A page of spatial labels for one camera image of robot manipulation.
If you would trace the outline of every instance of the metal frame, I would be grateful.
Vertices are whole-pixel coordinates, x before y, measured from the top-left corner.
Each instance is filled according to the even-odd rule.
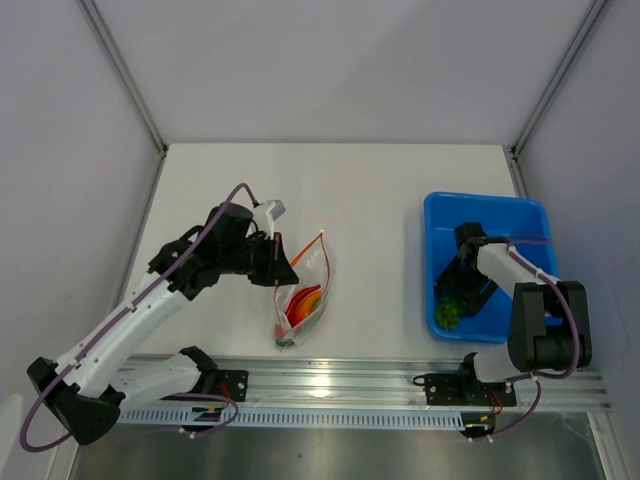
[[[562,89],[565,80],[567,79],[572,67],[575,64],[576,59],[580,56],[584,50],[587,41],[591,38],[593,32],[596,30],[600,20],[604,17],[604,14],[610,6],[610,0],[593,0],[585,16],[582,18],[580,25],[573,38],[569,42],[567,50],[564,52],[560,63],[556,67],[549,83],[545,87],[540,99],[536,103],[535,108],[529,115],[527,122],[525,123],[520,135],[516,139],[513,146],[513,158],[515,160],[520,159],[520,154],[525,145],[531,138],[534,130],[542,120],[544,113],[547,111],[558,92]]]
[[[164,355],[132,357],[125,369],[165,360]],[[214,358],[221,369],[247,370],[249,382],[243,405],[256,408],[332,409],[336,413],[371,411],[486,411],[483,407],[427,406],[422,387],[413,385],[416,375],[455,372],[455,361],[353,359],[273,359]],[[563,381],[540,380],[544,395],[538,406],[547,412],[610,412],[604,382],[598,373],[579,372]],[[515,385],[518,405],[506,408],[524,411],[531,405],[536,388],[533,383]],[[202,402],[203,405],[215,403]]]
[[[140,94],[140,90],[138,89],[136,82],[133,80],[133,77],[129,72],[129,68],[125,63],[124,58],[122,58],[122,55],[118,50],[118,46],[116,45],[107,24],[102,19],[100,10],[98,10],[94,0],[76,0],[76,3],[85,16],[87,23],[91,27],[91,30],[100,44],[105,57],[107,57],[107,60],[113,67],[125,94],[129,97],[129,100],[146,128],[151,141],[159,152],[164,153],[167,149],[167,145],[162,140],[160,131],[158,130],[158,127],[149,112],[149,108]]]
[[[60,432],[56,438],[62,436],[64,431]],[[47,473],[47,480],[69,480],[71,470],[73,469],[73,462],[75,461],[76,454],[78,453],[78,444],[72,441],[66,441],[55,450],[55,455],[51,461],[49,472]]]
[[[504,152],[504,158],[507,160],[507,168],[511,175],[511,183],[513,183],[513,189],[516,192],[516,196],[519,198],[529,198],[529,190],[527,189],[527,184],[524,181],[520,162],[514,158],[511,149],[502,147],[502,150]]]
[[[138,248],[140,248],[140,242],[142,241],[142,234],[144,233],[144,228],[147,225],[147,219],[149,218],[149,213],[151,212],[151,205],[153,204],[153,199],[155,198],[156,191],[158,190],[158,184],[160,183],[160,176],[162,175],[162,170],[164,169],[164,162],[166,158],[167,158],[167,152],[163,151],[160,154],[158,166],[153,175],[151,188],[149,190],[149,194],[147,195],[147,199],[145,200],[144,212],[142,214],[142,218],[140,219],[140,224],[138,225],[138,230],[136,231],[133,245],[131,247],[131,251],[129,252],[129,256],[127,258],[127,265],[126,265],[125,271],[122,274],[122,277],[120,278],[118,290],[116,291],[116,295],[111,302],[112,309],[117,307],[122,302],[125,294],[127,293],[127,284],[129,282],[129,277],[131,276],[131,271],[133,270],[133,264],[135,262],[136,255],[138,254]]]
[[[234,427],[270,428],[353,428],[358,430],[437,430],[462,431],[464,423],[458,412],[350,410],[348,413],[321,408],[268,408],[240,406]],[[145,406],[120,417],[119,423],[130,425],[210,426],[232,418],[233,409],[225,408],[218,422],[199,421],[202,412],[191,406]]]
[[[637,478],[630,470],[631,462],[620,442],[613,415],[589,413],[588,417],[606,478],[616,480]]]

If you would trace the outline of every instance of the metal rail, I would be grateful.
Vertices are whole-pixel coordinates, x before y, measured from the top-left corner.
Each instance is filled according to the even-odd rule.
[[[125,368],[160,361],[163,356],[136,356]],[[246,407],[262,409],[333,410],[336,413],[371,411],[486,411],[482,407],[434,407],[426,404],[423,389],[413,385],[416,375],[428,372],[454,372],[457,363],[216,358],[221,369],[249,371]],[[562,381],[541,379],[543,397],[539,411],[609,412],[611,405],[602,378],[597,373],[578,372]],[[505,409],[526,410],[536,389],[534,384],[516,384],[518,405]]]
[[[200,420],[200,412],[188,406],[147,406],[122,415],[119,423],[134,425],[206,426],[224,422],[233,413],[225,409],[217,421]],[[457,412],[351,410],[240,407],[234,427],[356,428],[372,430],[464,430]]]

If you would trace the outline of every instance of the floor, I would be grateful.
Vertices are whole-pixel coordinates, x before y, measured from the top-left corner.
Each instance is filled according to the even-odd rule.
[[[457,432],[229,428],[190,441],[149,430],[116,427],[83,447],[70,478],[604,479],[582,414],[537,414],[508,437],[473,445]]]

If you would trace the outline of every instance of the white wall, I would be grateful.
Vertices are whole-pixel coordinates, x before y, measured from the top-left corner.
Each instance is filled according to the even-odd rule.
[[[563,276],[587,287],[594,364],[640,466],[640,2],[615,0],[525,151]]]
[[[0,3],[0,403],[88,333],[114,297],[156,154],[71,0]],[[46,412],[31,434],[54,439]],[[51,454],[14,447],[3,479]]]
[[[97,0],[165,140],[509,144],[590,0]]]

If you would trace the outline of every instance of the metal pole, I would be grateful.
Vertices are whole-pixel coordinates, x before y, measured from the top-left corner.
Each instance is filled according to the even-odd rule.
[[[531,138],[537,125],[540,123],[543,114],[547,111],[551,102],[560,91],[565,79],[567,78],[569,71],[573,67],[578,55],[584,50],[587,40],[591,34],[595,31],[595,27],[599,21],[604,17],[607,7],[611,4],[610,0],[594,0],[589,10],[585,14],[578,30],[576,31],[569,47],[562,56],[558,67],[556,68],[551,80],[544,89],[542,96],[538,100],[536,107],[527,119],[527,123],[522,129],[520,135],[513,147],[513,157],[518,160],[520,153]]]
[[[116,46],[113,36],[109,32],[109,29],[100,15],[100,11],[93,0],[76,0],[80,10],[84,14],[91,30],[96,36],[98,43],[102,47],[107,60],[114,68],[116,75],[120,79],[120,82],[125,90],[125,93],[131,100],[133,107],[140,116],[142,123],[144,124],[147,133],[151,137],[151,141],[154,143],[159,152],[164,153],[166,145],[162,140],[158,127],[156,126],[149,109],[136,86],[136,83],[127,68],[127,65]]]
[[[158,189],[158,184],[160,183],[160,177],[162,175],[162,169],[164,168],[164,162],[166,159],[166,155],[163,153],[160,156],[160,160],[158,162],[158,167],[153,176],[153,182],[151,184],[151,189],[149,190],[149,194],[145,200],[144,211],[142,213],[142,218],[140,219],[140,223],[138,225],[138,229],[136,231],[136,235],[133,241],[133,245],[131,246],[131,251],[129,252],[129,256],[127,259],[126,270],[123,272],[120,277],[120,284],[118,286],[118,290],[116,291],[116,296],[111,302],[111,308],[115,308],[122,300],[124,299],[125,294],[127,293],[127,285],[129,283],[129,277],[131,276],[131,271],[133,270],[133,264],[136,259],[136,255],[138,254],[138,248],[140,247],[140,242],[142,241],[142,234],[144,233],[144,227],[147,224],[147,219],[149,218],[149,212],[151,212],[151,205],[153,204],[153,199],[156,195],[156,190]]]
[[[519,198],[529,198],[529,190],[520,168],[520,162],[514,157],[511,150],[507,147],[502,147],[504,152],[504,158],[507,159],[507,167],[509,168],[509,174],[511,175],[511,182],[513,183],[513,189],[516,192],[516,196]]]

